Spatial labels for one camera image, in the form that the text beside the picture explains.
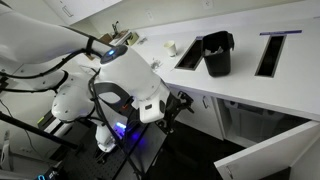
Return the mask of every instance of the white countertop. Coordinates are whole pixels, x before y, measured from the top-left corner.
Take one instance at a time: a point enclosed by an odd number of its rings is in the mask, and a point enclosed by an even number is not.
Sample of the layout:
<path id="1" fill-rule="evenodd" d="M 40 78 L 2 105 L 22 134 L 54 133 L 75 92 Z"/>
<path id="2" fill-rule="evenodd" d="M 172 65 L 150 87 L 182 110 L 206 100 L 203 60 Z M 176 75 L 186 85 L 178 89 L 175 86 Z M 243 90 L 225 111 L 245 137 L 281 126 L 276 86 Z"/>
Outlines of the white countertop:
<path id="1" fill-rule="evenodd" d="M 227 30 L 233 34 L 231 72 L 219 78 L 208 74 L 204 60 L 195 71 L 174 69 L 196 36 Z M 255 76 L 269 36 L 260 32 L 303 30 L 287 35 L 274 78 Z M 320 19 L 227 27 L 147 37 L 135 49 L 149 64 L 160 60 L 156 73 L 170 86 L 320 121 Z M 163 44 L 174 40 L 178 56 L 168 57 Z"/>

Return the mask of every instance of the black stand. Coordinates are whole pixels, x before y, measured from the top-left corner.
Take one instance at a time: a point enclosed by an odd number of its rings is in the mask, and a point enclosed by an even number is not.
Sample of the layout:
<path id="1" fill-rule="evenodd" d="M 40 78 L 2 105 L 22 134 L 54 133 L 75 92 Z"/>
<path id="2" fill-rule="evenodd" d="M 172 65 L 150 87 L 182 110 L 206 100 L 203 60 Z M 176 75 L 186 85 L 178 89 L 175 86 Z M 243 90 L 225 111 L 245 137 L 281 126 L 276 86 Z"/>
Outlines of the black stand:
<path id="1" fill-rule="evenodd" d="M 12 124 L 14 126 L 17 126 L 19 128 L 22 128 L 24 130 L 27 130 L 29 132 L 32 132 L 34 134 L 37 134 L 39 136 L 42 136 L 44 138 L 50 139 L 51 141 L 56 142 L 56 143 L 61 144 L 61 145 L 64 145 L 64 146 L 66 146 L 68 148 L 76 150 L 79 147 L 76 144 L 73 144 L 73 143 L 68 142 L 66 140 L 63 140 L 63 139 L 60 139 L 60 138 L 58 138 L 58 137 L 56 137 L 56 136 L 54 136 L 52 134 L 44 132 L 44 131 L 42 131 L 42 130 L 40 130 L 38 128 L 35 128 L 35 127 L 33 127 L 33 126 L 29 125 L 29 124 L 26 124 L 26 123 L 24 123 L 22 121 L 19 121 L 19 120 L 15 119 L 15 118 L 12 118 L 12 117 L 10 117 L 10 116 L 8 116 L 6 114 L 3 114 L 1 111 L 0 111 L 0 120 L 2 120 L 4 122 L 7 122 L 9 124 Z"/>
<path id="2" fill-rule="evenodd" d="M 174 97 L 171 93 L 168 98 L 166 111 L 164 118 L 162 120 L 156 121 L 156 125 L 165 133 L 173 133 L 173 124 L 175 118 L 180 113 L 181 110 L 187 109 L 191 113 L 194 111 L 191 109 L 191 104 L 193 99 L 185 92 L 180 91 L 178 97 Z"/>

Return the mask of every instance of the wall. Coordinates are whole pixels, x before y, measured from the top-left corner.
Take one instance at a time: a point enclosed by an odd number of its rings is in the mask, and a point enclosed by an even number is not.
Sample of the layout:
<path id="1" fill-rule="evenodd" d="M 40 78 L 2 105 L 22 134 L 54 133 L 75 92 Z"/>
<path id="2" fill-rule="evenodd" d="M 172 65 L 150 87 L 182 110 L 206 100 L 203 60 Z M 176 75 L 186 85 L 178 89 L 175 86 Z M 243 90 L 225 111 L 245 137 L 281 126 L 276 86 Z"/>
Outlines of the wall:
<path id="1" fill-rule="evenodd" d="M 319 180 L 320 177 L 320 139 L 295 163 L 291 169 L 290 180 Z"/>
<path id="2" fill-rule="evenodd" d="M 137 29 L 236 11 L 295 2 L 297 0 L 213 0 L 212 9 L 203 9 L 201 0 L 123 0 L 89 19 L 99 33 L 113 32 L 112 23 L 120 22 L 121 29 Z M 145 10 L 154 17 L 149 21 Z"/>
<path id="3" fill-rule="evenodd" d="M 319 0 L 304 0 L 244 12 L 235 12 L 220 16 L 211 16 L 202 19 L 135 29 L 135 31 L 141 37 L 181 32 L 198 32 L 199 35 L 201 35 L 203 32 L 211 31 L 212 29 L 223 30 L 226 27 L 246 26 L 252 24 L 265 25 L 267 23 L 274 22 L 319 18 L 319 6 Z"/>
<path id="4" fill-rule="evenodd" d="M 63 22 L 63 20 L 57 16 L 43 0 L 4 0 L 4 2 L 11 6 L 11 8 L 15 11 L 33 19 L 50 24 L 67 26 L 67 24 Z M 84 19 L 76 24 L 73 24 L 71 27 L 95 37 L 100 36 L 98 31 L 88 19 Z"/>

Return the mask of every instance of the cabinet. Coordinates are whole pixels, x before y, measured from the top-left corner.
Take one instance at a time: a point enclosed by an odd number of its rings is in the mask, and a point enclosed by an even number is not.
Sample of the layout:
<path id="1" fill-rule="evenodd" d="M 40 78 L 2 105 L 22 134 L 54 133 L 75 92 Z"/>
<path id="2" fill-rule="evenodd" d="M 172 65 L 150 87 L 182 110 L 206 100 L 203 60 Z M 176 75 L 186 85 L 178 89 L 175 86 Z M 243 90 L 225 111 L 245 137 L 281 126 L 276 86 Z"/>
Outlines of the cabinet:
<path id="1" fill-rule="evenodd" d="M 217 107 L 219 118 L 222 118 L 221 122 L 225 128 L 226 139 L 241 145 L 245 138 L 233 133 L 233 136 L 229 136 L 232 128 L 227 127 L 228 118 L 225 115 L 227 111 L 221 104 Z M 261 179 L 291 167 L 315 142 L 319 132 L 319 122 L 305 120 L 304 123 L 289 130 L 285 129 L 282 133 L 262 142 L 253 142 L 245 150 L 216 161 L 214 165 L 225 180 Z"/>
<path id="2" fill-rule="evenodd" d="M 191 105 L 194 113 L 191 113 L 188 110 L 183 110 L 177 116 L 177 121 L 209 134 L 215 138 L 221 140 L 223 139 L 220 122 L 217 118 L 216 110 L 210 96 L 205 96 L 186 90 L 180 90 L 173 87 L 170 87 L 170 91 L 174 96 L 177 96 L 179 91 L 183 91 L 194 100 Z"/>
<path id="3" fill-rule="evenodd" d="M 121 0 L 44 0 L 68 25 L 74 24 Z"/>

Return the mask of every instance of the cable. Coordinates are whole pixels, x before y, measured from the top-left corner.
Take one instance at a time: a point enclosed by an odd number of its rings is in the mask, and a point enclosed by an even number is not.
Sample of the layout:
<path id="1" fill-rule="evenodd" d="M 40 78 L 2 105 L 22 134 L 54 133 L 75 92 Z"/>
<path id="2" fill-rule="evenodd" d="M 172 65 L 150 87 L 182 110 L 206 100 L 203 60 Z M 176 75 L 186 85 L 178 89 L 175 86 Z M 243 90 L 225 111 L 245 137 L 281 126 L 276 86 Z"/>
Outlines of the cable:
<path id="1" fill-rule="evenodd" d="M 129 116 L 128 116 L 128 120 L 127 120 L 127 125 L 126 125 L 126 129 L 124 131 L 124 138 L 123 138 L 123 142 L 126 144 L 127 143 L 127 139 L 128 139 L 128 131 L 130 129 L 130 124 L 132 124 L 132 122 L 136 122 L 137 120 L 131 120 L 131 116 L 132 116 L 132 113 L 134 111 L 134 108 L 132 107 L 130 113 L 129 113 Z"/>
<path id="2" fill-rule="evenodd" d="M 116 134 L 116 132 L 114 132 L 114 130 L 112 129 L 112 127 L 110 126 L 107 118 L 105 117 L 105 114 L 102 110 L 102 107 L 100 105 L 100 102 L 99 102 L 99 98 L 96 94 L 96 90 L 94 88 L 94 80 L 95 78 L 98 76 L 100 70 L 89 80 L 89 83 L 88 83 L 88 88 L 89 88 L 89 91 L 93 97 L 93 101 L 94 101 L 94 104 L 95 104 L 95 107 L 96 107 L 96 111 L 97 111 L 97 114 L 99 116 L 100 119 L 102 119 L 107 128 L 109 129 L 110 133 L 112 134 L 114 140 L 116 141 L 116 145 L 120 148 L 120 150 L 125 154 L 126 156 L 126 160 L 128 161 L 128 163 L 130 164 L 130 166 L 133 168 L 134 170 L 134 174 L 136 175 L 137 179 L 140 180 L 140 176 L 141 177 L 144 177 L 144 173 L 141 172 L 137 166 L 134 164 L 134 162 L 132 161 L 131 157 L 129 156 L 129 154 L 126 152 L 125 148 L 124 148 L 124 145 L 122 144 L 121 142 L 121 139 L 118 137 L 118 135 Z"/>
<path id="3" fill-rule="evenodd" d="M 63 58 L 61 62 L 59 62 L 57 65 L 55 65 L 54 67 L 52 67 L 51 69 L 39 73 L 37 75 L 32 75 L 32 76 L 15 76 L 15 75 L 10 75 L 4 72 L 0 72 L 0 76 L 4 76 L 4 77 L 9 77 L 9 78 L 14 78 L 14 79 L 35 79 L 38 77 L 43 77 L 45 75 L 51 74 L 55 71 L 57 71 L 58 69 L 60 69 L 63 65 L 65 65 L 68 61 L 70 61 L 72 58 L 74 58 L 75 56 L 77 56 L 78 54 L 84 53 L 85 50 L 84 49 L 80 49 L 77 50 L 71 54 L 69 54 L 67 57 Z"/>
<path id="4" fill-rule="evenodd" d="M 2 104 L 3 107 L 5 107 L 5 108 L 7 109 L 9 115 L 10 115 L 11 117 L 13 117 L 12 114 L 11 114 L 11 112 L 10 112 L 10 110 L 9 110 L 9 108 L 8 108 L 8 106 L 6 106 L 6 105 L 2 102 L 1 99 L 0 99 L 0 103 Z"/>
<path id="5" fill-rule="evenodd" d="M 7 109 L 9 115 L 13 118 L 10 109 L 8 108 L 8 106 L 6 106 L 6 105 L 2 102 L 1 99 L 0 99 L 0 103 L 3 105 L 3 107 L 5 107 L 5 108 Z M 42 161 L 45 162 L 45 163 L 48 165 L 48 167 L 50 168 L 50 164 L 49 164 L 47 161 L 45 161 L 44 158 L 41 156 L 41 154 L 36 150 L 36 148 L 34 148 L 29 133 L 28 133 L 26 130 L 24 130 L 24 131 L 26 132 L 26 134 L 27 134 L 27 136 L 28 136 L 29 144 L 30 144 L 31 148 L 34 150 L 34 152 L 37 153 L 37 155 L 42 159 Z"/>
<path id="6" fill-rule="evenodd" d="M 53 89 L 40 89 L 40 90 L 24 90 L 24 89 L 8 89 L 0 88 L 0 91 L 13 92 L 13 93 L 42 93 L 46 91 L 51 91 Z"/>

